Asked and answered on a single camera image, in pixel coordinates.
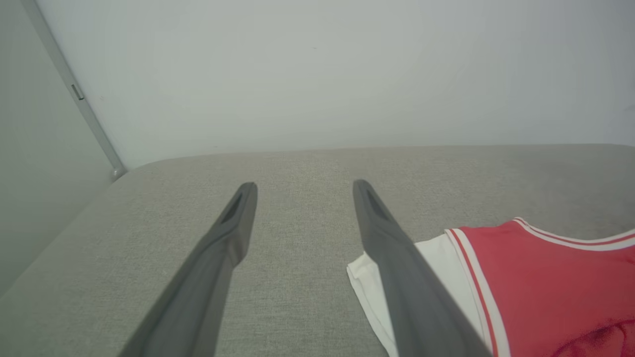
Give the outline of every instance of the gray fabric surface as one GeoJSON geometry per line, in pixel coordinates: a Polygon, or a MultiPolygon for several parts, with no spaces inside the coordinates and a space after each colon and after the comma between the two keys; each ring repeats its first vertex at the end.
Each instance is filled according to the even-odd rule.
{"type": "Polygon", "coordinates": [[[515,216],[593,239],[635,227],[635,147],[403,147],[162,161],[115,182],[0,299],[1,356],[116,356],[239,184],[247,258],[217,356],[385,356],[345,266],[362,253],[352,181],[415,241],[515,216]]]}

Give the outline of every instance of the white fabric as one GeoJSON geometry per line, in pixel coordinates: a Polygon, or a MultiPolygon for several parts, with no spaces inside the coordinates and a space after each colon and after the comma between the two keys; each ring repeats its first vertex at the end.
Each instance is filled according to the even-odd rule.
{"type": "Polygon", "coordinates": [[[469,239],[467,239],[465,233],[460,229],[446,229],[445,233],[452,242],[452,245],[454,245],[457,255],[459,256],[464,275],[474,278],[469,279],[469,286],[476,303],[477,312],[480,316],[481,331],[483,332],[481,338],[485,346],[493,353],[493,344],[496,343],[497,353],[495,356],[509,357],[509,341],[507,340],[503,319],[496,305],[496,301],[494,301],[490,285],[487,283],[487,279],[485,279],[481,264],[476,257],[476,252],[472,248],[472,244],[469,239]]]}
{"type": "Polygon", "coordinates": [[[540,239],[575,249],[606,252],[608,250],[624,249],[629,246],[635,245],[635,229],[631,229],[630,231],[624,232],[622,234],[616,234],[608,238],[594,239],[592,242],[589,242],[584,239],[562,237],[557,236],[553,233],[549,233],[547,231],[543,231],[539,228],[531,226],[521,217],[516,217],[513,222],[520,224],[520,226],[525,231],[540,239]]]}
{"type": "MultiPolygon", "coordinates": [[[[439,277],[475,331],[481,339],[484,339],[475,296],[472,294],[468,277],[449,237],[442,234],[429,241],[416,243],[415,247],[439,277]]],[[[378,266],[364,252],[361,257],[346,267],[346,271],[377,338],[390,357],[397,357],[399,354],[378,266]]]]}

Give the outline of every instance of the clothing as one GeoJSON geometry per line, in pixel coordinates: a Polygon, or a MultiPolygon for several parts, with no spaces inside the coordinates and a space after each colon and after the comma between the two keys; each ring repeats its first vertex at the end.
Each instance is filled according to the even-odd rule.
{"type": "MultiPolygon", "coordinates": [[[[494,357],[635,356],[635,229],[583,241],[518,218],[498,227],[449,229],[429,242],[416,246],[494,357]],[[446,247],[443,253],[440,245],[446,247]],[[434,262],[439,259],[445,266],[434,262]],[[456,265],[464,279],[449,267],[456,265]],[[467,296],[478,320],[470,317],[474,310],[467,296]]],[[[353,285],[353,280],[363,285],[356,289],[361,300],[360,292],[377,294],[363,282],[376,281],[378,270],[356,262],[349,270],[357,275],[349,276],[353,285]]],[[[370,314],[387,315],[385,298],[383,303],[372,305],[370,314]]]]}

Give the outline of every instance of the red fabric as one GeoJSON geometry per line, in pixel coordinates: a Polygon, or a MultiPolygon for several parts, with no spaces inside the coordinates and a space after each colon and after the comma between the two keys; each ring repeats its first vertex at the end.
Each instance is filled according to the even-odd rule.
{"type": "MultiPolygon", "coordinates": [[[[463,247],[463,244],[461,243],[461,241],[457,238],[456,233],[452,231],[452,235],[454,235],[455,239],[457,240],[458,247],[461,249],[461,254],[463,254],[464,257],[467,257],[465,248],[463,247]]],[[[469,259],[466,259],[465,261],[467,262],[467,268],[470,271],[472,280],[476,281],[476,275],[474,274],[474,268],[472,267],[471,262],[469,261],[469,259]]],[[[490,331],[491,348],[492,348],[491,352],[494,355],[494,357],[498,357],[498,346],[496,343],[496,336],[494,335],[494,329],[491,325],[491,319],[489,317],[490,312],[487,310],[487,306],[485,305],[485,300],[483,299],[483,293],[481,291],[480,285],[475,284],[475,287],[476,287],[476,293],[478,294],[478,299],[481,303],[481,306],[483,307],[483,311],[485,312],[485,316],[487,319],[487,329],[490,331]]]]}
{"type": "Polygon", "coordinates": [[[514,221],[461,231],[512,356],[635,356],[635,246],[581,250],[538,238],[514,221]]]}

